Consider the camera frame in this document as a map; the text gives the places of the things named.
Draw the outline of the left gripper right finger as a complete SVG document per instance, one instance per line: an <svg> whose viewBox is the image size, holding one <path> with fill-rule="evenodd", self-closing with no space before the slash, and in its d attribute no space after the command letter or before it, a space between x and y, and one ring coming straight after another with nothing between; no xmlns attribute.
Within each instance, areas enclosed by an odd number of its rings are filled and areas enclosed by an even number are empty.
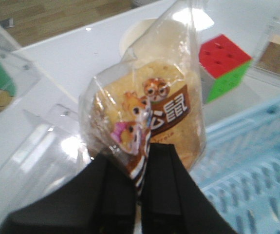
<svg viewBox="0 0 280 234"><path fill-rule="evenodd" d="M144 234L234 234L180 161L174 145L151 144L142 192Z"/></svg>

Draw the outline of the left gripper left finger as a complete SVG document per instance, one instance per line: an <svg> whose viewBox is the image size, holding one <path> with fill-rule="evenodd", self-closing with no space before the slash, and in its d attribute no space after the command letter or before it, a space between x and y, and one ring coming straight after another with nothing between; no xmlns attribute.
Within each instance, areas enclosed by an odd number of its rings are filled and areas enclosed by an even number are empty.
<svg viewBox="0 0 280 234"><path fill-rule="evenodd" d="M11 212L0 234L131 234L135 188L104 156L65 185Z"/></svg>

